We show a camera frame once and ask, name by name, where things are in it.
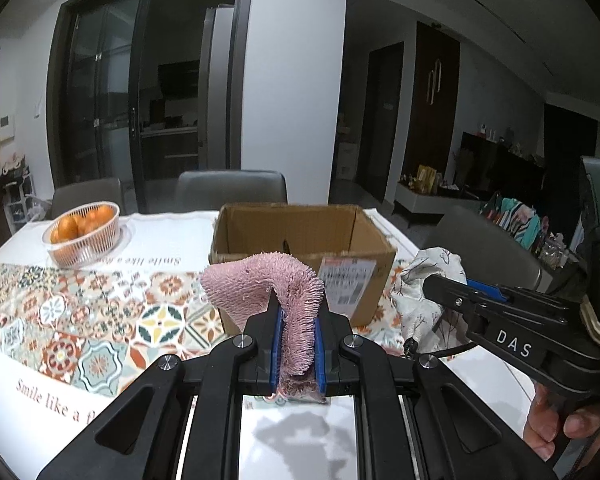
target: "gray chair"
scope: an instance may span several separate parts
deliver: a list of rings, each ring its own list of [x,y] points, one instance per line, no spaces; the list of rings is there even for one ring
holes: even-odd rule
[[[51,219],[58,218],[74,207],[99,202],[100,200],[115,202],[120,206],[120,214],[125,214],[120,180],[117,178],[100,178],[69,184],[56,189],[51,201]]]
[[[218,210],[226,203],[286,203],[285,177],[277,171],[185,171],[176,185],[177,212]]]
[[[423,248],[443,247],[462,258],[467,278],[488,285],[536,290],[540,263],[505,230],[486,218],[455,206],[429,235]]]

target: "metal screw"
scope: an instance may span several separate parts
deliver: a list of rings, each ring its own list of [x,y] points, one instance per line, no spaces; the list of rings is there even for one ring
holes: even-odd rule
[[[169,370],[173,370],[176,366],[178,366],[178,362],[180,362],[180,359],[177,356],[173,354],[167,354],[158,359],[158,367],[160,370],[168,372]]]
[[[363,337],[358,334],[349,334],[344,338],[344,344],[349,348],[358,348],[363,343]]]
[[[435,355],[421,355],[418,361],[420,362],[420,366],[429,370],[438,366],[438,358]]]
[[[249,334],[238,334],[234,337],[234,345],[238,348],[247,348],[251,343],[253,343],[253,339]]]

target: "white tablecloth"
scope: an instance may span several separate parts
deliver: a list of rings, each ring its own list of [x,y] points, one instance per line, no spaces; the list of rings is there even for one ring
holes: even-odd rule
[[[122,240],[97,270],[200,271],[217,212],[184,215],[135,214],[122,219]],[[417,247],[376,210],[367,214],[409,259]],[[53,266],[40,244],[47,222],[28,224],[0,249],[0,263]],[[476,348],[449,367],[518,434],[533,386],[528,377]],[[21,480],[40,470],[111,401],[45,377],[0,353],[0,454]],[[278,479],[357,476],[356,435],[350,397],[327,406],[304,404],[244,409],[240,478],[258,480],[266,471]]]

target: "human hand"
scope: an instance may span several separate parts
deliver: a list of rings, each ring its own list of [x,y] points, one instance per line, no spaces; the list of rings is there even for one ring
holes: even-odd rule
[[[554,454],[554,438],[558,434],[560,417],[548,403],[549,390],[546,386],[536,383],[534,397],[523,431],[524,441],[542,460],[549,460]],[[564,421],[565,436],[568,438],[587,438],[600,427],[600,404],[592,404],[571,413]],[[580,466],[586,466],[600,449],[600,435],[587,451]]]

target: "blue gripper pad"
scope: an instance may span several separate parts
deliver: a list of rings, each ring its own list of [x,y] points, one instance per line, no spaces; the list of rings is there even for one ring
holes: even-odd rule
[[[472,286],[473,288],[477,288],[478,290],[480,290],[481,292],[483,292],[490,298],[493,298],[494,300],[507,301],[507,298],[505,298],[502,295],[502,293],[500,292],[500,289],[497,286],[485,285],[484,283],[481,283],[481,282],[474,282],[474,280],[466,280],[466,284],[467,284],[467,286]]]
[[[276,392],[278,389],[278,378],[280,376],[280,359],[282,359],[282,330],[285,327],[285,322],[282,319],[282,307],[278,307],[278,317],[276,319],[276,332],[273,336],[273,346],[271,348],[271,374],[270,384],[271,391]]]
[[[322,345],[322,332],[318,318],[315,318],[314,335],[315,381],[318,384],[318,391],[324,395],[327,391],[327,379],[324,375],[324,346]]]

